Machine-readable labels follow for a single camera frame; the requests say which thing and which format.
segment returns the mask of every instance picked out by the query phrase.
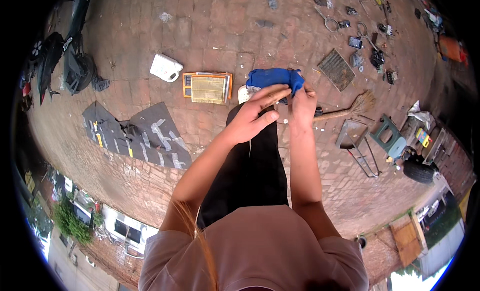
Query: scooter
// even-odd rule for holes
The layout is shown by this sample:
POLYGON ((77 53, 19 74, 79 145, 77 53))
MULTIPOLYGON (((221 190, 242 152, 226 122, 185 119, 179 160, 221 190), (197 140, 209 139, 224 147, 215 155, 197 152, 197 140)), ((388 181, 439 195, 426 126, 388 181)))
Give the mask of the scooter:
POLYGON ((63 64, 63 83, 72 95, 78 94, 85 89, 90 82, 96 91, 102 91, 109 87, 110 81, 102 79, 97 74, 92 56, 84 53, 82 29, 85 23, 90 0, 73 0, 72 20, 69 32, 65 40, 57 33, 49 35, 42 45, 42 60, 38 69, 38 90, 40 92, 40 105, 42 104, 46 90, 52 99, 54 94, 59 94, 51 89, 51 74, 55 69, 62 54, 65 60, 63 64))
POLYGON ((85 89, 95 71, 93 58, 84 53, 82 29, 85 23, 90 0, 73 0, 73 16, 70 29, 63 44, 65 61, 63 79, 65 87, 72 95, 85 89))

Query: plastic stool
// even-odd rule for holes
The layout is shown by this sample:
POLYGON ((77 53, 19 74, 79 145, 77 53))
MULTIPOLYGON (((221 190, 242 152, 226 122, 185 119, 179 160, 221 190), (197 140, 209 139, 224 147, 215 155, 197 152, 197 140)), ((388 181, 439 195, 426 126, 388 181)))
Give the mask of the plastic stool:
POLYGON ((395 126, 392 120, 387 117, 386 114, 382 114, 381 117, 383 124, 374 134, 370 132, 370 137, 373 138, 375 142, 377 142, 377 144, 379 144, 380 147, 385 150, 385 152, 387 152, 388 156, 396 158, 402 153, 402 150, 407 144, 407 140, 405 140, 399 129, 395 126), (380 135, 384 130, 387 129, 392 131, 392 137, 387 142, 383 142, 380 139, 380 135))

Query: paved ground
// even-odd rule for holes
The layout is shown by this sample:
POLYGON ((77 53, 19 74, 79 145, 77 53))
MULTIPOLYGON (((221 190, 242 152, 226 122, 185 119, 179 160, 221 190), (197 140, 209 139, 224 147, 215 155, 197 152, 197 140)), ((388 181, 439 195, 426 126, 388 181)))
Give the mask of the paved ground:
MULTIPOLYGON (((88 87, 70 96, 67 90, 59 90, 61 59, 52 76, 52 88, 61 95, 39 106, 35 94, 35 107, 29 112, 41 150, 93 197, 159 227, 169 194, 184 170, 162 168, 98 148, 86 136, 81 113, 97 100, 118 120, 128 120, 151 104, 165 102, 195 159, 223 129, 229 110, 238 102, 235 96, 224 105, 183 98, 180 80, 166 83, 149 74, 155 53, 175 58, 184 65, 184 71, 232 72, 234 90, 245 83, 254 68, 302 69, 325 111, 347 108, 358 94, 370 89, 377 105, 365 116, 377 120, 386 113, 401 126, 408 108, 426 98, 437 61, 432 33, 414 16, 415 8, 420 8, 417 0, 389 0, 389 21, 395 36, 387 41, 379 33, 377 44, 386 44, 384 50, 390 56, 385 68, 396 69, 399 74, 395 85, 382 81, 366 61, 364 71, 355 69, 356 78, 342 93, 312 68, 333 48, 348 59, 354 49, 347 41, 349 36, 356 36, 357 21, 364 22, 371 34, 385 16, 370 2, 365 6, 371 19, 356 0, 333 0, 334 10, 322 7, 324 13, 337 21, 350 20, 352 27, 331 33, 312 1, 278 0, 278 9, 272 10, 267 0, 92 0, 83 30, 85 51, 93 55, 99 73, 111 79, 111 86, 100 93, 88 87), (359 16, 347 16, 346 5, 356 8, 359 16), (159 19, 162 12, 173 16, 166 24, 159 19), (273 29, 255 26, 257 19, 272 21, 273 29)), ((65 35, 70 16, 71 3, 67 2, 54 29, 65 35)), ((365 42, 365 57, 370 50, 365 42)), ((378 179, 366 178, 349 155, 334 146, 344 119, 321 122, 314 129, 325 209, 340 233, 352 238, 405 212, 425 186, 389 167, 385 153, 373 142, 370 144, 382 174, 378 179)), ((278 125, 280 154, 290 176, 288 130, 287 125, 278 125)))

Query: hand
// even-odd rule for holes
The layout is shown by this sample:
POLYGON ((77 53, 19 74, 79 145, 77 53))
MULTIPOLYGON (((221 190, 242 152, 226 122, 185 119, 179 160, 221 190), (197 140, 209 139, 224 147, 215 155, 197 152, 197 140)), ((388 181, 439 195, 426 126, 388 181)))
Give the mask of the hand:
POLYGON ((302 88, 295 92, 293 98, 288 97, 288 104, 288 124, 311 128, 317 108, 317 94, 312 85, 305 81, 302 88))
POLYGON ((266 112, 260 118, 258 114, 274 102, 288 96, 291 91, 287 84, 274 84, 261 89, 243 104, 235 118, 221 133, 232 145, 252 139, 279 117, 277 111, 266 112))

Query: broom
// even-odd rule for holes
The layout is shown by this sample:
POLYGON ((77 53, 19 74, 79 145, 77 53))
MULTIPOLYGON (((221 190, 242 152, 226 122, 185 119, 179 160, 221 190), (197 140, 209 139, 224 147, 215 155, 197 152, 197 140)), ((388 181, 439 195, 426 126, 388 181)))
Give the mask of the broom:
POLYGON ((373 96, 371 90, 360 94, 355 98, 355 101, 352 103, 351 107, 348 109, 342 109, 332 113, 322 114, 320 116, 314 117, 313 122, 327 120, 336 117, 342 117, 349 114, 363 114, 375 106, 375 97, 373 96))

